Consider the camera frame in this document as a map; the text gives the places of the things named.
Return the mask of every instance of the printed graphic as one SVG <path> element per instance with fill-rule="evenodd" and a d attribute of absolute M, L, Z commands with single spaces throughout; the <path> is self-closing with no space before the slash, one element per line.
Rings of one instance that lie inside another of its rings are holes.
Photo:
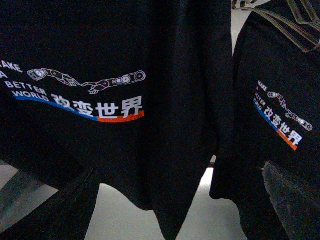
<path fill-rule="evenodd" d="M 8 68 L 16 72 L 23 73 L 19 68 L 19 65 L 11 62 L 2 61 L 0 68 Z M 2 71 L 0 72 L 0 76 L 6 79 L 8 78 L 4 73 L 2 75 L 1 74 Z M 90 89 L 88 91 L 90 95 L 96 95 L 100 91 L 104 91 L 111 87 L 141 82 L 147 77 L 146 73 L 140 70 L 118 78 L 79 83 L 68 74 L 47 68 L 29 70 L 27 71 L 27 75 L 36 82 L 48 77 L 53 78 L 68 87 L 89 86 Z M 49 104 L 56 108 L 63 109 L 83 118 L 100 123 L 125 123 L 145 116 L 142 106 L 142 96 L 136 96 L 124 100 L 121 99 L 121 101 L 119 101 L 119 99 L 115 102 L 90 103 L 84 102 L 81 99 L 69 100 L 55 93 L 49 94 L 47 90 L 25 82 L 4 81 L 3 83 L 8 89 L 11 89 L 11 93 L 16 100 L 35 101 Z"/>
<path fill-rule="evenodd" d="M 88 92 L 91 95 L 97 94 L 100 91 L 104 91 L 111 87 L 115 87 L 119 85 L 135 84 L 137 82 L 141 82 L 146 79 L 146 73 L 141 70 L 134 73 L 127 74 L 127 75 L 123 75 L 122 77 L 118 77 L 118 78 L 104 79 L 100 81 L 88 81 L 82 84 L 80 84 L 73 77 L 52 69 L 46 69 L 46 68 L 32 69 L 32 70 L 29 70 L 27 74 L 34 81 L 40 81 L 46 77 L 51 77 L 69 87 L 90 86 L 91 89 Z"/>
<path fill-rule="evenodd" d="M 264 112 L 259 109 L 258 104 L 256 102 L 256 99 L 254 99 L 254 105 L 258 112 L 261 114 L 261 116 L 270 124 L 270 126 L 280 135 L 280 137 L 293 149 L 297 150 L 297 145 L 302 140 L 302 137 L 296 132 L 292 131 L 290 135 L 287 137 L 287 134 L 290 132 L 290 127 L 288 127 L 287 123 L 283 122 L 281 125 L 281 118 L 278 115 L 275 115 L 273 117 L 273 120 L 271 120 L 271 116 L 273 115 L 272 109 L 267 108 Z"/>
<path fill-rule="evenodd" d="M 255 98 L 253 99 L 254 106 L 260 113 L 260 115 L 269 123 L 269 125 L 279 134 L 279 136 L 293 149 L 297 150 L 299 143 L 303 140 L 303 137 L 288 125 L 287 122 L 283 121 L 280 112 L 275 112 L 274 109 L 268 104 L 258 93 L 259 89 L 262 89 L 269 99 L 278 99 L 280 106 L 285 110 L 284 116 L 288 119 L 295 120 L 298 122 L 305 130 L 312 131 L 313 126 L 300 118 L 298 115 L 293 113 L 287 108 L 287 103 L 285 98 L 274 91 L 268 91 L 268 87 L 264 85 L 261 81 L 258 81 L 258 86 L 256 88 Z"/>
<path fill-rule="evenodd" d="M 307 131 L 312 131 L 313 129 L 313 126 L 308 123 L 307 121 L 305 121 L 304 119 L 298 117 L 296 114 L 294 114 L 293 112 L 291 112 L 288 108 L 287 108 L 287 103 L 286 103 L 286 100 L 284 99 L 284 97 L 279 94 L 279 93 L 276 93 L 276 92 L 273 92 L 273 91 L 269 91 L 268 92 L 268 97 L 270 99 L 274 99 L 274 98 L 277 98 L 279 99 L 279 102 L 280 102 L 280 105 L 283 109 L 286 110 L 286 114 L 285 116 L 289 119 L 293 119 L 295 121 L 297 121 L 303 128 L 305 128 Z"/>

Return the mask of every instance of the gray floor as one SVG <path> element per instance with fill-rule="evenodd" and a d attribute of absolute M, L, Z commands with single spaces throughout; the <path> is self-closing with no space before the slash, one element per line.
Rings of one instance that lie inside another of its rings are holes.
<path fill-rule="evenodd" d="M 260 0 L 257 4 L 268 2 Z M 232 11 L 232 43 L 249 16 L 249 12 Z M 17 170 L 0 165 L 0 190 Z M 236 205 L 225 199 L 212 200 L 209 189 L 213 169 L 202 178 L 186 221 L 177 240 L 246 240 Z M 56 189 L 30 181 L 19 197 L 3 210 L 0 205 L 0 232 L 36 209 L 57 192 Z M 101 184 L 97 204 L 85 240 L 163 240 L 155 214 L 135 207 L 116 189 Z"/>

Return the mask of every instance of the robot arm illustration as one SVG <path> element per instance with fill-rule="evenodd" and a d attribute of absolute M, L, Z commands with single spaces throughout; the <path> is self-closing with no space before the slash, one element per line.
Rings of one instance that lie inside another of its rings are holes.
<path fill-rule="evenodd" d="M 285 109 L 285 111 L 286 111 L 285 116 L 288 119 L 293 119 L 296 122 L 298 122 L 307 131 L 312 131 L 313 126 L 309 122 L 307 122 L 306 120 L 300 118 L 298 115 L 296 115 L 295 113 L 290 111 L 290 109 L 287 108 L 286 100 L 284 99 L 284 97 L 281 94 L 273 92 L 273 91 L 269 91 L 268 92 L 268 97 L 270 99 L 275 99 L 275 98 L 279 99 L 280 105 L 281 105 L 281 107 L 283 109 Z"/>
<path fill-rule="evenodd" d="M 67 85 L 69 87 L 86 87 L 91 86 L 91 89 L 88 91 L 90 95 L 99 93 L 108 88 L 119 86 L 119 85 L 128 85 L 141 82 L 146 79 L 146 73 L 144 71 L 136 71 L 134 73 L 129 73 L 118 78 L 104 79 L 100 81 L 88 81 L 80 84 L 73 77 L 68 74 L 61 73 L 56 70 L 41 68 L 41 69 L 32 69 L 27 72 L 30 78 L 34 81 L 40 81 L 46 77 L 51 77 L 58 80 L 60 83 Z"/>
<path fill-rule="evenodd" d="M 69 87 L 77 87 L 81 85 L 73 77 L 56 70 L 51 70 L 46 68 L 32 69 L 28 71 L 27 74 L 29 75 L 30 78 L 32 78 L 35 81 L 42 80 L 45 77 L 51 77 L 51 78 L 55 78 L 60 83 L 63 83 L 64 85 L 67 85 Z"/>

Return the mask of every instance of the black t-shirt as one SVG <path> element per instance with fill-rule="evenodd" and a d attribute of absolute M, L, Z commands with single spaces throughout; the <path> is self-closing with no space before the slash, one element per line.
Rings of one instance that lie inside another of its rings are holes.
<path fill-rule="evenodd" d="M 1 9 L 0 158 L 57 187 L 98 165 L 175 239 L 212 155 L 232 156 L 229 2 Z"/>
<path fill-rule="evenodd" d="M 319 12 L 319 1 L 312 5 Z M 286 1 L 259 8 L 295 22 Z M 319 32 L 302 27 L 320 39 Z M 266 161 L 320 187 L 319 57 L 319 52 L 303 53 L 254 12 L 238 37 L 233 55 L 236 157 L 216 162 L 210 195 L 237 204 L 249 239 L 288 239 L 265 189 L 261 168 Z"/>
<path fill-rule="evenodd" d="M 320 12 L 318 1 L 312 5 Z M 295 22 L 286 2 L 261 8 Z M 320 39 L 312 27 L 302 27 Z M 263 167 L 270 160 L 320 188 L 319 73 L 318 51 L 303 53 L 268 21 L 251 14 L 234 53 L 240 162 Z"/>

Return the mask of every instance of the metal hanger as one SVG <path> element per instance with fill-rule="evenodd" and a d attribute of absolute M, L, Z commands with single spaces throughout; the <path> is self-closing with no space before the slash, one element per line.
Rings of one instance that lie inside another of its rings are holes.
<path fill-rule="evenodd" d="M 304 6 L 306 12 L 308 13 L 311 21 L 306 21 L 295 0 L 286 0 L 296 22 L 300 25 L 309 25 L 318 32 L 320 32 L 320 19 L 314 10 L 313 6 L 309 2 L 309 0 L 300 0 L 302 5 Z M 232 9 L 233 10 L 242 10 L 242 11 L 251 11 L 257 13 L 264 19 L 268 20 L 272 25 L 274 25 L 281 33 L 283 33 L 289 40 L 291 40 L 299 49 L 301 49 L 304 53 L 310 53 L 315 50 L 319 51 L 320 49 L 320 39 L 316 39 L 313 35 L 305 31 L 303 28 L 295 24 L 294 22 L 290 21 L 289 19 L 269 10 L 264 9 L 256 9 L 253 7 L 247 7 L 246 4 L 253 4 L 257 2 L 257 0 L 232 0 Z M 299 40 L 297 40 L 288 30 L 286 30 L 279 22 L 288 26 L 290 29 L 294 30 L 296 33 L 301 35 L 307 41 L 312 43 L 314 47 L 312 49 L 307 49 Z"/>

